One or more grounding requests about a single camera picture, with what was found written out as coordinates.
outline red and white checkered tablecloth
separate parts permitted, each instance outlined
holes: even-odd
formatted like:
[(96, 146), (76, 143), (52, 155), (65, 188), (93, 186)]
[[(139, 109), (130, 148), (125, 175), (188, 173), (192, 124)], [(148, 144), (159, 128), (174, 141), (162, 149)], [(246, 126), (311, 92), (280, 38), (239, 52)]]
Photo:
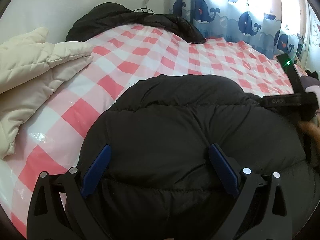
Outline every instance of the red and white checkered tablecloth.
[(188, 44), (173, 33), (136, 24), (88, 42), (95, 46), (93, 63), (62, 84), (21, 126), (16, 154), (0, 161), (0, 204), (24, 236), (40, 172), (59, 174), (76, 165), (93, 122), (137, 81), (159, 74), (212, 74), (259, 96), (293, 93), (281, 66), (243, 41)]

